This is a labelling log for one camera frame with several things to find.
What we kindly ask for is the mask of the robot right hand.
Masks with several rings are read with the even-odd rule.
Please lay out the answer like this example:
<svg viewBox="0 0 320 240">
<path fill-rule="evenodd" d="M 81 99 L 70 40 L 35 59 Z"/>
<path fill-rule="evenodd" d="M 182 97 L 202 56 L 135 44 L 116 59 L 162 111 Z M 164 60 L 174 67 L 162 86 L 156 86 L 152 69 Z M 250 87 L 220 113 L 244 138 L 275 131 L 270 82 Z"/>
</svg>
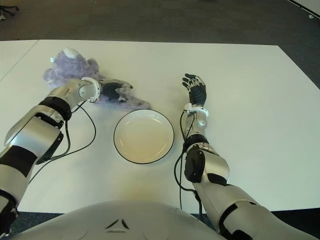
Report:
<svg viewBox="0 0 320 240">
<path fill-rule="evenodd" d="M 197 75 L 186 73 L 182 85 L 188 90 L 189 102 L 203 107 L 207 99 L 206 85 Z"/>
</svg>

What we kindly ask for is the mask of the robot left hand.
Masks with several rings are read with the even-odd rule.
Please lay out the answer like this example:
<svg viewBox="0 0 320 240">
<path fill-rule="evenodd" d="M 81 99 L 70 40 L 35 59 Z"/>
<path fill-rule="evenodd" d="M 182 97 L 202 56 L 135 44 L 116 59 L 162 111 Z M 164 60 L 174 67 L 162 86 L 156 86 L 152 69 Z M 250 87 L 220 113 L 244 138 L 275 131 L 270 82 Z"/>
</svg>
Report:
<svg viewBox="0 0 320 240">
<path fill-rule="evenodd" d="M 130 83 L 119 79 L 99 79 L 100 96 L 105 97 L 111 103 L 125 103 L 128 95 L 134 88 Z"/>
</svg>

